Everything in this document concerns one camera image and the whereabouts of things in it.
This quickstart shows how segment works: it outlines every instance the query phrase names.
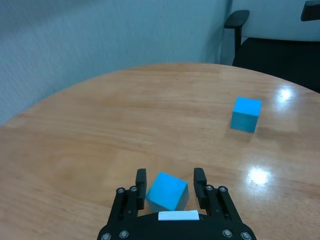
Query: gray wall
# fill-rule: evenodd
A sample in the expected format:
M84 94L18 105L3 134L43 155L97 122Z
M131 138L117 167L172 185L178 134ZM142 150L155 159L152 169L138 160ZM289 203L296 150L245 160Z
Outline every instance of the gray wall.
M219 63L227 0L2 0L0 124L132 66Z

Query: cube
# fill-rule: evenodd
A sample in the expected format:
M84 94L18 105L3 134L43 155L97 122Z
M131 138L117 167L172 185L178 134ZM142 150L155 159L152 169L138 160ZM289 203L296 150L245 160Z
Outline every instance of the cube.
M183 211L189 200L188 183L160 172L145 198L154 213Z
M237 97L232 112L230 127L254 133L260 115L262 101L246 97Z

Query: black office chair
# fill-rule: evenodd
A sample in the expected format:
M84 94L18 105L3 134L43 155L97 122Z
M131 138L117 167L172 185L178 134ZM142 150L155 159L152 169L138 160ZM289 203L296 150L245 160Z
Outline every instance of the black office chair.
M226 29L234 29L232 65L273 75L320 93L320 42L249 37L241 45L242 26L249 15L248 10L235 11L224 24ZM319 19L320 0L306 1L301 20Z

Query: white label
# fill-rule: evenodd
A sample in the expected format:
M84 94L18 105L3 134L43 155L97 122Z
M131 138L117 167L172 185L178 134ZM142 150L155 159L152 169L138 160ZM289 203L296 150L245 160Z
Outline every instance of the white label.
M160 211L159 221L199 220L198 210L191 211Z

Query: wood grain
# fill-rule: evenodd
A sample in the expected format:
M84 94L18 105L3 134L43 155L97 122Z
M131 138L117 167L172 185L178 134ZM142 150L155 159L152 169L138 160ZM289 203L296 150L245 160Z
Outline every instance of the wood grain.
M238 96L263 100L254 134L229 128ZM95 239L138 168L148 186L159 171L188 181L187 209L197 209L200 167L229 188L259 240L318 240L319 118L319 94L231 66L160 64L87 80L0 128L0 239Z

